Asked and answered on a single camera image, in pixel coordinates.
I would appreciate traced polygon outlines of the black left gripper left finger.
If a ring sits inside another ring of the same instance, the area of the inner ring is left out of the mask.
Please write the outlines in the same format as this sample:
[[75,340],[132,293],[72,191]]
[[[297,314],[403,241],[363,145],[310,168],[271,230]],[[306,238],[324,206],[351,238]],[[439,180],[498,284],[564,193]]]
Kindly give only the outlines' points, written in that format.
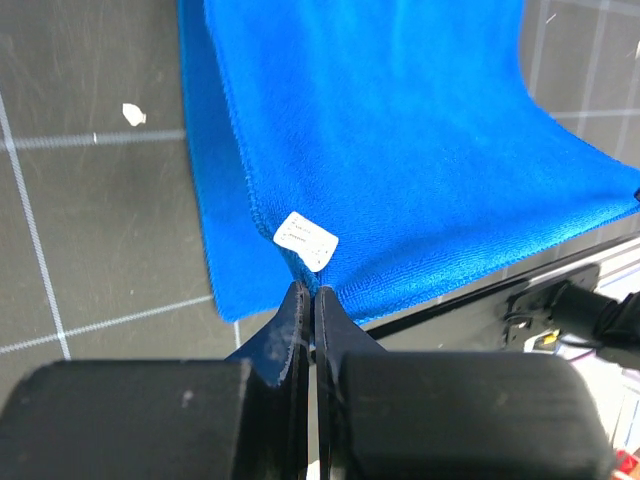
[[234,479],[303,479],[308,463],[310,294],[292,283],[275,315],[227,360],[247,371]]

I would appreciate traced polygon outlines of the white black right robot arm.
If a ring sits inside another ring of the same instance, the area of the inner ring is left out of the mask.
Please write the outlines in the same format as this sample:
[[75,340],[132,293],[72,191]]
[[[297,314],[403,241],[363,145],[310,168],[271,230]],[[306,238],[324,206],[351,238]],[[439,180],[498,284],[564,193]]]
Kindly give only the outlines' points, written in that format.
[[563,345],[591,350],[623,368],[639,369],[638,293],[618,301],[564,282],[549,313]]

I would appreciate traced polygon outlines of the blue towel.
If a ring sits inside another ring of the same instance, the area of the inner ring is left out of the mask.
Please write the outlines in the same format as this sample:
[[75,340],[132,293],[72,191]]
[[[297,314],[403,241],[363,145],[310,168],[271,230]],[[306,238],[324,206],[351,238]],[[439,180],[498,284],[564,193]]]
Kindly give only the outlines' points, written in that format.
[[219,315],[332,288],[365,323],[636,213],[639,172],[530,98],[519,1],[182,1]]

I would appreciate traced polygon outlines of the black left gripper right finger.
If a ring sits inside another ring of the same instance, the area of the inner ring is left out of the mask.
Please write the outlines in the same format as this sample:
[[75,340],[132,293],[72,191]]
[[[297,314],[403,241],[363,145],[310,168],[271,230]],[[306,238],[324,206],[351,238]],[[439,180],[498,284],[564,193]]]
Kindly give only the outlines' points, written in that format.
[[329,286],[320,287],[314,297],[313,323],[320,477],[360,479],[351,452],[347,400],[340,387],[341,364],[347,354],[381,354],[385,349],[353,323]]

